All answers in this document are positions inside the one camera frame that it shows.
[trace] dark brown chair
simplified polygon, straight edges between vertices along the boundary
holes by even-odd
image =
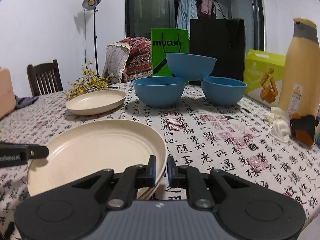
[[[43,63],[27,68],[31,92],[34,96],[63,91],[58,62]]]

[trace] calligraphy tablecloth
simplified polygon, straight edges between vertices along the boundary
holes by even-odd
[[[150,125],[165,139],[177,165],[191,165],[201,172],[222,169],[285,194],[298,201],[306,225],[319,213],[320,149],[295,140],[284,144],[270,134],[264,114],[269,109],[244,97],[237,106],[213,106],[201,87],[186,86],[179,103],[169,109],[145,106],[132,84],[116,85],[127,98],[113,111],[84,117],[65,108],[64,92],[40,96],[31,106],[14,111],[0,121],[0,141],[45,144],[54,136],[87,122],[128,119]],[[5,232],[19,202],[28,197],[27,166],[0,170],[0,230]],[[171,189],[166,174],[155,199],[185,199],[183,189]],[[19,239],[15,230],[12,239]]]

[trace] blue bowl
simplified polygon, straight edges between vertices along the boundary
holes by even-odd
[[[163,108],[179,101],[186,82],[178,77],[153,76],[134,80],[138,98],[147,106]]]
[[[209,76],[217,59],[193,54],[166,53],[169,70],[184,80],[198,81]]]
[[[224,77],[206,77],[201,80],[201,86],[205,97],[217,106],[237,104],[247,88],[242,81]]]

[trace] bottle label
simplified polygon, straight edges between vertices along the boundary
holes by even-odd
[[[302,91],[303,91],[302,86],[300,86],[298,84],[293,85],[288,114],[291,115],[291,114],[298,112],[300,101],[301,101],[301,96],[302,96]]]

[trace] green snack box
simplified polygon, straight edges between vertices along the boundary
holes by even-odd
[[[189,53],[188,30],[151,29],[151,57],[153,76],[172,76],[166,52]]]
[[[245,58],[245,95],[266,106],[278,106],[285,56],[250,49]]]

